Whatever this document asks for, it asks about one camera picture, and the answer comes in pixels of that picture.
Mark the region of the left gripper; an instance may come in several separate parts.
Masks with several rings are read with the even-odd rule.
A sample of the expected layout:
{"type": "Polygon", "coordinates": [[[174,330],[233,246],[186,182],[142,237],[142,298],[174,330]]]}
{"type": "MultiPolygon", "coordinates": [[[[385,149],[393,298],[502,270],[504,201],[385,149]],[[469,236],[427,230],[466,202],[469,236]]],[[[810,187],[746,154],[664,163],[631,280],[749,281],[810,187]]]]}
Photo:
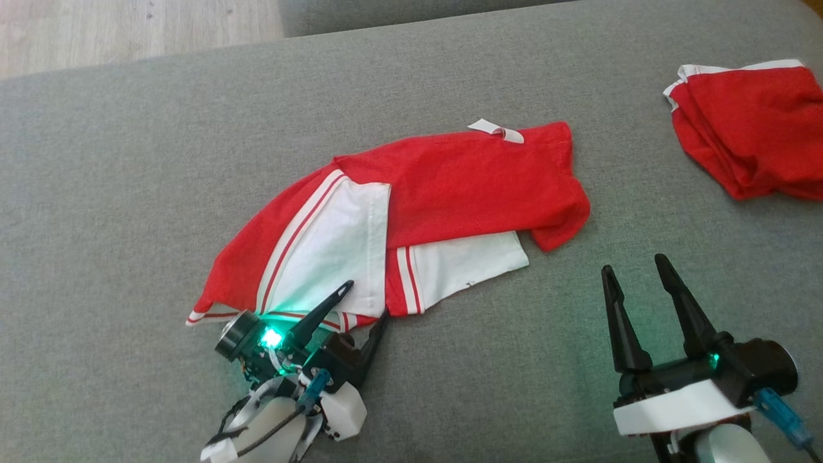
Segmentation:
{"type": "Polygon", "coordinates": [[[286,413],[299,410],[307,419],[301,442],[319,431],[332,440],[361,433],[367,416],[359,388],[372,367],[389,313],[373,324],[368,339],[356,348],[350,335],[331,333],[309,349],[314,332],[354,286],[347,280],[288,331],[275,329],[253,313],[240,313],[223,328],[218,355],[237,361],[250,391],[227,413],[221,431],[249,425],[260,408],[276,398],[291,400],[286,413]]]}

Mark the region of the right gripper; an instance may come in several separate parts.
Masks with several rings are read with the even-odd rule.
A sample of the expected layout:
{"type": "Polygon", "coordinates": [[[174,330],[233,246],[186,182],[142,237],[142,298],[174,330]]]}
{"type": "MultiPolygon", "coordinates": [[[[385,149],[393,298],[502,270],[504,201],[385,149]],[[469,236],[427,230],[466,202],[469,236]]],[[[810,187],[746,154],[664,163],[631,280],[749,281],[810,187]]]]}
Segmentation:
{"type": "MultiPolygon", "coordinates": [[[[779,395],[794,393],[799,371],[783,346],[762,339],[733,345],[732,335],[715,329],[667,255],[656,254],[655,264],[673,300],[685,354],[690,359],[706,357],[692,361],[687,371],[696,376],[688,376],[685,386],[615,407],[621,435],[670,433],[737,418],[754,410],[754,399],[764,388],[779,395]]],[[[653,362],[636,336],[611,266],[603,266],[601,278],[615,371],[649,371],[653,362]]]]}

